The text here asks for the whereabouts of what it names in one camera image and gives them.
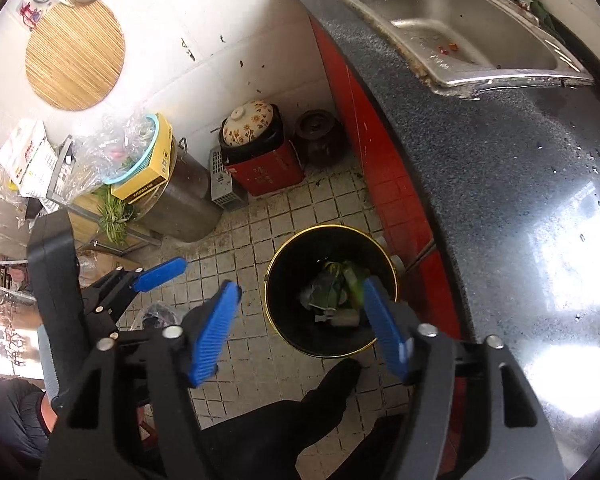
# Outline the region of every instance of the red box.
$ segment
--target red box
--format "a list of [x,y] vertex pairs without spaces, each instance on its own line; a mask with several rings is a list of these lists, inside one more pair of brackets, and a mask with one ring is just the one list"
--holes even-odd
[[288,139],[272,152],[226,168],[253,196],[300,184],[304,179],[296,149]]

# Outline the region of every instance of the metal screw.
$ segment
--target metal screw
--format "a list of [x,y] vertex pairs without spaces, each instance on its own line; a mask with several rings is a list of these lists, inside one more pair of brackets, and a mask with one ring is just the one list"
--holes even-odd
[[167,339],[177,339],[182,335],[182,327],[180,325],[171,325],[162,330],[162,337]]
[[107,350],[111,350],[115,345],[115,341],[113,341],[110,337],[103,337],[96,343],[96,348],[101,352],[106,352]]
[[418,332],[424,337],[435,337],[438,335],[438,327],[429,323],[420,323],[418,325]]
[[487,342],[487,345],[489,345],[491,348],[495,348],[496,350],[504,348],[504,342],[496,335],[487,336],[485,341]]

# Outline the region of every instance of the green plant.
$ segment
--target green plant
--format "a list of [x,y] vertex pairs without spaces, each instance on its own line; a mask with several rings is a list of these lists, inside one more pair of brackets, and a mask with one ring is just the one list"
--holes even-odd
[[113,196],[111,186],[102,186],[97,194],[101,199],[100,227],[112,244],[126,246],[126,223],[133,218],[134,207]]

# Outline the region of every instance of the black sleeve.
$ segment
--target black sleeve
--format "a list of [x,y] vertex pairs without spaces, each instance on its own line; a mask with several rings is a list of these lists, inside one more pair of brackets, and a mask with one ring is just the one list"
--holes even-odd
[[39,387],[24,379],[0,379],[0,440],[23,463],[39,462],[46,451],[43,396]]

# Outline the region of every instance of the gray plastic crate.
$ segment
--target gray plastic crate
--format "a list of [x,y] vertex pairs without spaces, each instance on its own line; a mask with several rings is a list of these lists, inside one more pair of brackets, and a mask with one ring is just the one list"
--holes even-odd
[[222,163],[220,146],[209,153],[211,172],[211,200],[227,211],[240,209],[248,204],[247,191],[238,184]]

